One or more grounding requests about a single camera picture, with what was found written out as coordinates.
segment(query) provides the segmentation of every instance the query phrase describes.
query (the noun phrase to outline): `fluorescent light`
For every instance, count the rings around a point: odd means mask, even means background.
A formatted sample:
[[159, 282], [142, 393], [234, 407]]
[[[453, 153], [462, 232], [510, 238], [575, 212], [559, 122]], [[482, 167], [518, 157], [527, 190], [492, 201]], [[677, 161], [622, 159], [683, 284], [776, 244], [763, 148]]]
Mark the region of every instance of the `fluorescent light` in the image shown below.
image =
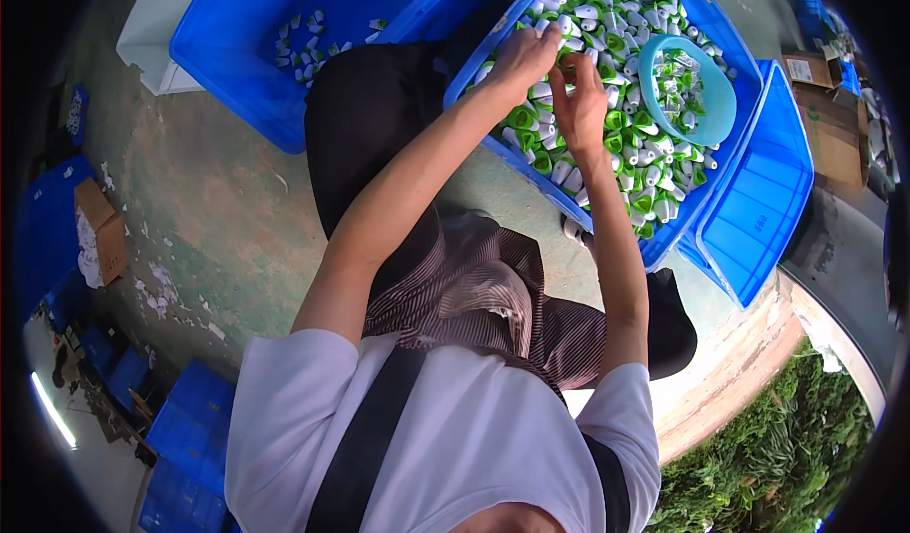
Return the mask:
[[38, 374], [34, 371], [32, 371], [32, 385], [34, 385], [35, 390], [38, 391], [41, 402], [45, 404], [47, 413], [51, 415], [57, 428], [60, 429], [60, 434], [62, 434], [63, 438], [66, 439], [66, 442], [69, 443], [69, 448], [75, 448], [75, 436], [73, 436], [73, 433], [70, 432], [69, 428], [63, 423], [63, 419], [60, 418], [60, 413], [56, 412], [54, 404], [51, 402], [51, 397], [47, 396], [45, 388], [41, 386], [41, 381], [38, 380]]

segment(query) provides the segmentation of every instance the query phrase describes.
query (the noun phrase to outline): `hand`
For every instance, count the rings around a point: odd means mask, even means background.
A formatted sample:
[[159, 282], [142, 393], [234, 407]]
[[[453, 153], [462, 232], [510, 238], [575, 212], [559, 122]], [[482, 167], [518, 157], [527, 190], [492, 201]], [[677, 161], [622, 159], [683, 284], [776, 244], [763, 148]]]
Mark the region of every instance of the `hand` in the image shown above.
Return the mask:
[[[583, 171], [597, 167], [608, 159], [603, 147], [603, 119], [607, 115], [607, 93], [603, 91], [601, 75], [588, 55], [569, 53], [561, 61], [575, 67], [563, 73], [558, 65], [550, 70], [553, 90], [553, 113], [566, 140], [566, 146]], [[575, 92], [566, 96], [566, 83], [575, 85]]]
[[518, 29], [503, 43], [493, 70], [481, 84], [495, 85], [497, 93], [505, 93], [510, 108], [518, 106], [528, 98], [528, 89], [556, 62], [561, 38], [556, 21], [542, 33], [535, 28]]

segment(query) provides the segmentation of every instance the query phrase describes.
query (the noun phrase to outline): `concrete floor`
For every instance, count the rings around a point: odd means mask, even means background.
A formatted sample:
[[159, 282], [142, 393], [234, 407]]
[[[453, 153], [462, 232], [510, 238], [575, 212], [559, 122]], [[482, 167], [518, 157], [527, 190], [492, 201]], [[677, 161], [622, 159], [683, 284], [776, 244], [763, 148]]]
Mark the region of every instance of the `concrete floor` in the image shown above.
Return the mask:
[[[178, 368], [201, 357], [235, 378], [251, 335], [287, 334], [326, 245], [307, 160], [279, 152], [206, 92], [155, 97], [142, 86], [137, 67], [126, 67], [115, 51], [134, 1], [94, 3], [66, 75], [67, 86], [82, 82], [91, 93], [84, 150], [99, 174], [108, 162], [116, 186], [108, 196], [126, 207], [131, 233], [125, 278], [98, 297], [137, 343], [153, 345]], [[791, 0], [718, 1], [754, 56], [779, 58], [782, 44], [801, 44]], [[473, 152], [440, 197], [489, 211], [537, 239], [548, 294], [602, 308], [593, 262], [563, 237], [557, 210], [491, 153]], [[133, 287], [134, 278], [158, 286], [150, 261], [170, 271], [182, 299], [163, 320]], [[738, 313], [676, 252], [665, 264], [676, 271], [700, 339]], [[224, 340], [204, 327], [209, 322]], [[696, 356], [708, 367], [717, 360]], [[665, 387], [655, 402], [671, 404], [685, 391]]]

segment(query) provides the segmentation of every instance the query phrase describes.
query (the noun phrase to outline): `grass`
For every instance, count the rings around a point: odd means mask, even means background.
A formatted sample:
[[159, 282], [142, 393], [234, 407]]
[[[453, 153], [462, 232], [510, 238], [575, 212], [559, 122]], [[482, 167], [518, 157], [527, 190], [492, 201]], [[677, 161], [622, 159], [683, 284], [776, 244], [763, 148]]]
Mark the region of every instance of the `grass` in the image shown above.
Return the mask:
[[808, 338], [720, 432], [661, 468], [651, 533], [807, 532], [828, 516], [874, 432], [846, 373]]

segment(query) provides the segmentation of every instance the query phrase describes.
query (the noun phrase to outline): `woman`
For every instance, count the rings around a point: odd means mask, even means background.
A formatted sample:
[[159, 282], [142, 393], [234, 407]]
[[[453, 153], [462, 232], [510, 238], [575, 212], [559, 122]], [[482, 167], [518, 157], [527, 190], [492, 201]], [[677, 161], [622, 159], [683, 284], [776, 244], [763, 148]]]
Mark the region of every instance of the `woman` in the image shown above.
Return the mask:
[[[672, 277], [645, 276], [601, 142], [603, 85], [586, 56], [563, 59], [574, 74], [552, 68], [560, 37], [517, 31], [442, 113], [438, 44], [365, 46], [319, 73], [308, 160], [329, 242], [291, 334], [246, 348], [225, 474], [245, 531], [647, 523], [660, 487], [649, 340], [666, 375], [694, 331]], [[591, 198], [597, 243], [583, 240], [605, 312], [544, 295], [531, 239], [480, 214], [440, 220], [432, 204], [548, 72]], [[591, 383], [573, 420], [560, 390]]]

